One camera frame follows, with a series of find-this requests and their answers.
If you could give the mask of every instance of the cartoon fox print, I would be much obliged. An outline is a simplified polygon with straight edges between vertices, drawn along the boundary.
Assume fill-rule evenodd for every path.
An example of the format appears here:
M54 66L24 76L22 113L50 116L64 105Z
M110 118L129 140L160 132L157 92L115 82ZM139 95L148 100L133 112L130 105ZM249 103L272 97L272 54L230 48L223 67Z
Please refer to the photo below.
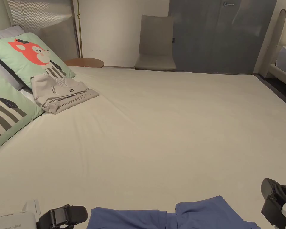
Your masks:
M47 74L52 77L64 78L66 73L62 68L51 61L49 50L42 49L38 44L15 39L13 42L8 42L16 51L22 53L26 59L34 64L40 65Z
M16 103L0 97L0 136L26 115Z

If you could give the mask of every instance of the lamp pole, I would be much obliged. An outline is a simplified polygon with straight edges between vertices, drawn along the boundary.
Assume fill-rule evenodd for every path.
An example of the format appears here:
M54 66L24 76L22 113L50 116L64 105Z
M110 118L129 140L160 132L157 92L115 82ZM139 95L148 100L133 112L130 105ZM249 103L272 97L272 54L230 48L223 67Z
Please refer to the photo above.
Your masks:
M82 58L83 57L83 48L82 48L82 30L80 27L80 3L79 3L79 0L77 0L77 9L78 9L78 13L77 13L78 27L80 30L80 58Z

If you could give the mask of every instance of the blue fabric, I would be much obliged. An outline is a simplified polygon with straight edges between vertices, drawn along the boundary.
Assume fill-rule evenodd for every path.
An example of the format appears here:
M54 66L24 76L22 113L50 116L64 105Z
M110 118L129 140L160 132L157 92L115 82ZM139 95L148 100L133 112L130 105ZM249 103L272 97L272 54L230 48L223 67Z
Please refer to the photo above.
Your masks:
M242 218L221 197L180 203L175 213L94 208L87 229L260 229Z
M242 220L221 196L176 204L176 214L178 229L260 229Z

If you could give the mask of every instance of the folded clothing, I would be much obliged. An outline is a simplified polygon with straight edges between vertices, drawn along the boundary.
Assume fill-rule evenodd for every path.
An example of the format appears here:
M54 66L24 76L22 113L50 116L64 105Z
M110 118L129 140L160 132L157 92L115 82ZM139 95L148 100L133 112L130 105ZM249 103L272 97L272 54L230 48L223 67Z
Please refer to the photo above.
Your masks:
M69 78L53 78L44 73L32 77L31 84L36 104L53 114L99 95L82 82Z
M260 229L246 222L221 197L179 203L176 213L94 208L87 229Z

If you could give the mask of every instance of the grey chair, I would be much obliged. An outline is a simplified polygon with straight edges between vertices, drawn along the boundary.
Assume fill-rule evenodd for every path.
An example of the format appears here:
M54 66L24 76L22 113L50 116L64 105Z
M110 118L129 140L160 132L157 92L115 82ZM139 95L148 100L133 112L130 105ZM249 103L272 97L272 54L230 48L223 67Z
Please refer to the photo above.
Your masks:
M169 71L176 69L172 58L172 17L142 16L139 58L136 69Z

